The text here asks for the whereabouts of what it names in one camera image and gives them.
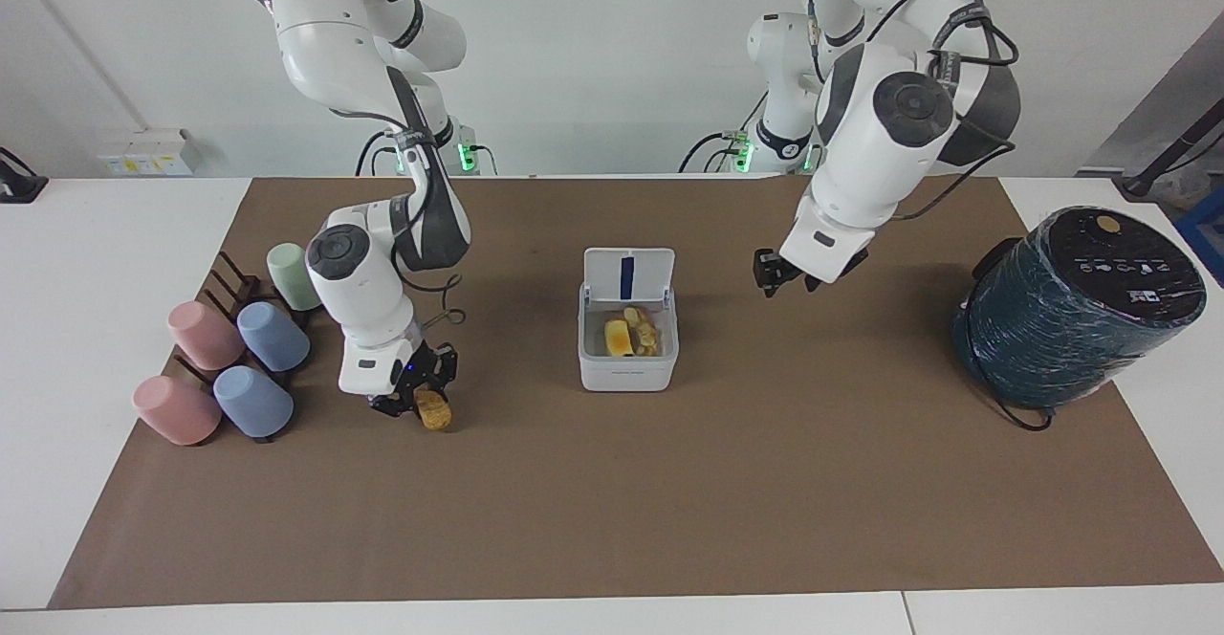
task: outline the pink cup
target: pink cup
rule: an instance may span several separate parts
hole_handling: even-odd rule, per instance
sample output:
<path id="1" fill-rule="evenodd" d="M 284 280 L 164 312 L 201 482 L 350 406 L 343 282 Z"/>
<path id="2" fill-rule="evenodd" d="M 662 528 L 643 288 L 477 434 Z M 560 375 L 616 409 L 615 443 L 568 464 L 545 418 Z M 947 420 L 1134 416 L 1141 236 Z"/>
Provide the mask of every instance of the pink cup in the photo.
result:
<path id="1" fill-rule="evenodd" d="M 242 335 L 226 316 L 197 300 L 179 305 L 168 324 L 174 341 L 200 369 L 225 369 L 246 351 Z"/>
<path id="2" fill-rule="evenodd" d="M 132 405 L 146 425 L 180 447 L 208 439 L 222 421 L 222 409 L 213 396 L 169 377 L 146 379 L 136 387 Z"/>

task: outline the light green cup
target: light green cup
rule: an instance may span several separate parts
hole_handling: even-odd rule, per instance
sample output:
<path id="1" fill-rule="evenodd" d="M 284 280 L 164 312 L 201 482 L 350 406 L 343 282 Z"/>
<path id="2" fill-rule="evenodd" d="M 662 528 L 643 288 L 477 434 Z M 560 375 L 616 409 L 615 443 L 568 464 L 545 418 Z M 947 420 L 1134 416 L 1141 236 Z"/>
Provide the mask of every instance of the light green cup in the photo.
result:
<path id="1" fill-rule="evenodd" d="M 268 274 L 290 308 L 313 311 L 323 305 L 318 300 L 310 273 L 306 272 L 306 251 L 299 243 L 280 243 L 268 251 Z"/>

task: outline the black stand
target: black stand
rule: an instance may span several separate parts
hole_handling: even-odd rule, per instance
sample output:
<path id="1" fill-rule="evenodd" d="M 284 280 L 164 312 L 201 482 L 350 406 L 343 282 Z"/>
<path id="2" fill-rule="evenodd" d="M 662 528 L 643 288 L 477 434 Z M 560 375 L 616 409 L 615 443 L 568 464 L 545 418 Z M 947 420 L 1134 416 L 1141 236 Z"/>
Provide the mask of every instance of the black stand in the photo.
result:
<path id="1" fill-rule="evenodd" d="M 1202 115 L 1195 125 L 1190 126 L 1190 130 L 1181 135 L 1173 146 L 1168 146 L 1160 155 L 1152 162 L 1143 173 L 1138 176 L 1127 179 L 1127 181 L 1120 182 L 1120 187 L 1125 195 L 1132 195 L 1135 198 L 1146 198 L 1152 191 L 1152 185 L 1157 182 L 1157 179 L 1164 176 L 1168 169 L 1173 164 L 1176 164 L 1181 157 L 1185 157 L 1193 146 L 1202 142 L 1202 138 L 1207 138 L 1207 133 L 1211 133 L 1217 125 L 1224 121 L 1224 99 L 1215 103 L 1214 108 L 1207 109 L 1206 115 Z"/>
<path id="2" fill-rule="evenodd" d="M 47 177 L 38 176 L 33 169 L 26 165 L 26 162 L 18 160 L 17 155 L 12 152 L 5 150 L 0 147 L 0 154 L 7 157 L 13 164 L 20 168 L 26 169 L 26 174 L 17 173 L 9 162 L 0 160 L 0 182 L 4 182 L 4 190 L 0 190 L 0 204 L 28 204 L 38 199 L 39 193 L 43 192 L 43 187 L 47 187 Z"/>

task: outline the bread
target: bread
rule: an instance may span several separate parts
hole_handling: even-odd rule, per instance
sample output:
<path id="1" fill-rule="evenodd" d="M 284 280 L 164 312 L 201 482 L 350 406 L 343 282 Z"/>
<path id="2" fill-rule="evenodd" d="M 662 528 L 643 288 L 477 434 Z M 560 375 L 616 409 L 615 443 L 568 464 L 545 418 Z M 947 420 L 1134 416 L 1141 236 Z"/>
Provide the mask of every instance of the bread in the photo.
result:
<path id="1" fill-rule="evenodd" d="M 430 432 L 441 432 L 450 427 L 450 405 L 442 398 L 442 394 L 430 390 L 430 388 L 417 388 L 412 392 L 412 400 L 416 403 L 416 412 L 421 416 L 421 422 Z"/>
<path id="2" fill-rule="evenodd" d="M 629 322 L 613 318 L 603 325 L 603 340 L 607 343 L 608 356 L 633 357 L 633 343 L 629 340 Z"/>
<path id="3" fill-rule="evenodd" d="M 655 324 L 651 324 L 650 313 L 643 308 L 635 308 L 629 305 L 624 310 L 625 324 L 634 330 L 638 338 L 638 349 L 634 355 L 639 357 L 655 357 L 659 355 L 659 330 L 655 329 Z"/>

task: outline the blue strip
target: blue strip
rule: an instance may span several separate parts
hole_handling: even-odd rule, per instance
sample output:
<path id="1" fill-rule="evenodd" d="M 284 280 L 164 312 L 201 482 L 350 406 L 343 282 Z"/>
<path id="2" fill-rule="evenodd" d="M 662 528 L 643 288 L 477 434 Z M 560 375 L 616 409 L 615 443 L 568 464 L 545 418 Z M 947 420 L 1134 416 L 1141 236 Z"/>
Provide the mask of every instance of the blue strip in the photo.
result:
<path id="1" fill-rule="evenodd" d="M 621 300 L 633 300 L 633 257 L 621 257 Z"/>

